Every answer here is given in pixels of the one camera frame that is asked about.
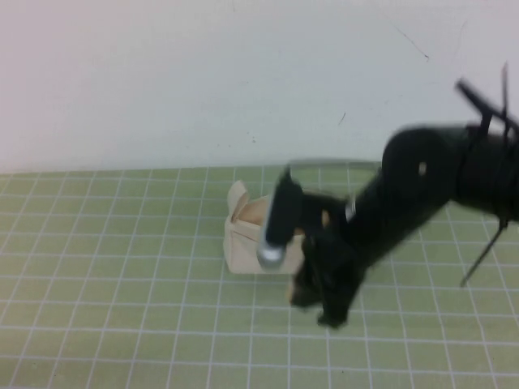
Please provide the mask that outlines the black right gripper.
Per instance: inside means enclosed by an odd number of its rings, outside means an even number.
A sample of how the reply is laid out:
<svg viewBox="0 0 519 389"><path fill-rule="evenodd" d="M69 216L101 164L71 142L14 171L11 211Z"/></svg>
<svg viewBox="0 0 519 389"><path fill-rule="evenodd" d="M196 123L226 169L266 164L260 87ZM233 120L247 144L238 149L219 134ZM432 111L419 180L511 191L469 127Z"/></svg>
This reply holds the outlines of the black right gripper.
<svg viewBox="0 0 519 389"><path fill-rule="evenodd" d="M354 292L364 281L366 267L346 241L346 198L305 194L302 202L302 265L290 284L290 305L298 309L321 306L321 327L337 329L348 321Z"/></svg>

